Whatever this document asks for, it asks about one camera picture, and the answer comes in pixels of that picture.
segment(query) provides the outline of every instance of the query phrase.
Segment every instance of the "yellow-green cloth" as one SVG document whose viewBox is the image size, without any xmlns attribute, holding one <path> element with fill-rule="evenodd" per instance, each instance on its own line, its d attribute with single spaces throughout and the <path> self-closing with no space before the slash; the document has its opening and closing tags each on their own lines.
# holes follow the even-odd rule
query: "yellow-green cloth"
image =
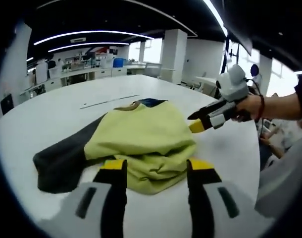
<svg viewBox="0 0 302 238">
<path fill-rule="evenodd" d="M 128 160 L 128 188 L 156 194 L 186 176 L 196 148 L 181 113 L 168 101 L 132 111 L 113 110 L 84 147 L 87 160 L 114 156 Z"/>
</svg>

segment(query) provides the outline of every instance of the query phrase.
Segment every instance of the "red bracelet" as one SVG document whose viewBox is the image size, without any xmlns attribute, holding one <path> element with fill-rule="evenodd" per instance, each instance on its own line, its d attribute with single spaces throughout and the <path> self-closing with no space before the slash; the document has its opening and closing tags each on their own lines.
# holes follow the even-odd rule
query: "red bracelet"
<svg viewBox="0 0 302 238">
<path fill-rule="evenodd" d="M 261 106 L 259 108 L 259 113 L 258 116 L 256 118 L 256 121 L 259 121 L 260 118 L 262 117 L 263 111 L 264 111 L 264 97 L 262 95 L 259 95 L 261 98 Z"/>
</svg>

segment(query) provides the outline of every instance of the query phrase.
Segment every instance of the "black ceiling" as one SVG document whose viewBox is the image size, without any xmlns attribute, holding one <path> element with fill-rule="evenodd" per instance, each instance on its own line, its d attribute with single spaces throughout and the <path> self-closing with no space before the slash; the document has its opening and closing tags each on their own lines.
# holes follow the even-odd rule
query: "black ceiling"
<svg viewBox="0 0 302 238">
<path fill-rule="evenodd" d="M 154 9 L 131 0 L 48 0 L 35 1 L 25 15 L 32 28 L 28 57 L 40 57 L 48 50 L 70 45 L 70 39 L 86 37 L 87 42 L 125 42 L 145 40 L 126 35 L 93 33 L 72 35 L 34 46 L 44 38 L 74 31 L 113 30 L 151 37 L 163 37 L 166 29 L 180 28 L 199 39 L 224 41 L 225 37 L 203 0 L 137 0 L 158 9 L 186 26 Z M 274 56 L 293 70 L 302 69 L 302 2 L 278 0 L 211 0 L 224 21 L 233 22 L 246 31 L 253 47 L 267 56 Z"/>
</svg>

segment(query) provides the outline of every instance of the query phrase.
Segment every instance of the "cable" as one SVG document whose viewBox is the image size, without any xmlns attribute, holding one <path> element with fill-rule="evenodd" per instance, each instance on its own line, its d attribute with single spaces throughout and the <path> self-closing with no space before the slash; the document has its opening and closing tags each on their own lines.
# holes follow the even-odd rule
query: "cable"
<svg viewBox="0 0 302 238">
<path fill-rule="evenodd" d="M 259 86 L 257 85 L 257 83 L 256 83 L 253 79 L 247 79 L 246 81 L 249 81 L 249 80 L 251 80 L 251 81 L 254 83 L 256 89 L 258 90 L 259 95 L 262 95 L 261 92 L 260 92 Z M 261 130 L 260 130 L 259 138 L 261 138 L 261 135 L 262 135 L 262 129 L 263 129 L 264 118 L 262 118 L 261 120 L 262 120 L 262 123 L 261 123 Z"/>
</svg>

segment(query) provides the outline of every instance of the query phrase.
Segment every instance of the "blue bin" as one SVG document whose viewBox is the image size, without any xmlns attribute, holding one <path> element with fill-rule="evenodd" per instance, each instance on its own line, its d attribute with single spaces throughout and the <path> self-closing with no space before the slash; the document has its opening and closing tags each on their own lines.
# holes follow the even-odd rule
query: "blue bin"
<svg viewBox="0 0 302 238">
<path fill-rule="evenodd" d="M 124 58 L 115 58 L 113 60 L 113 67 L 114 68 L 122 68 L 124 64 L 125 59 Z"/>
</svg>

